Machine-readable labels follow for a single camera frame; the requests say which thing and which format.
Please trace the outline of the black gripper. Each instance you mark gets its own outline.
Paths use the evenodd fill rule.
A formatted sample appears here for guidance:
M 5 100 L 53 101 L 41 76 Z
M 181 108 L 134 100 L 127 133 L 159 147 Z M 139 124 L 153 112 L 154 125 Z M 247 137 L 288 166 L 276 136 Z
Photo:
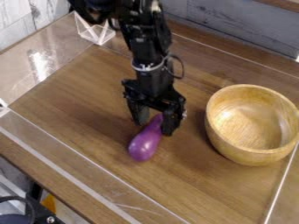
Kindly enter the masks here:
M 174 66 L 159 66 L 153 70 L 137 70 L 137 78 L 122 81 L 125 97 L 135 124 L 146 125 L 150 109 L 163 113 L 162 132 L 171 136 L 181 127 L 185 113 L 185 96 L 175 90 Z

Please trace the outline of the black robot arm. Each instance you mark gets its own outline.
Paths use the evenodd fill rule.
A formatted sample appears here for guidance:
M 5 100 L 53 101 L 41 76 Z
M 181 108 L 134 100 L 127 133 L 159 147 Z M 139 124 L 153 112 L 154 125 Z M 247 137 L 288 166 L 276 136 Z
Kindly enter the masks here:
M 186 98 L 174 88 L 183 76 L 174 71 L 178 56 L 170 51 L 173 33 L 159 0 L 69 0 L 71 8 L 94 25 L 117 20 L 111 28 L 123 34 L 133 53 L 137 78 L 123 80 L 125 98 L 138 125 L 146 124 L 150 110 L 163 113 L 161 130 L 170 136 L 181 127 Z

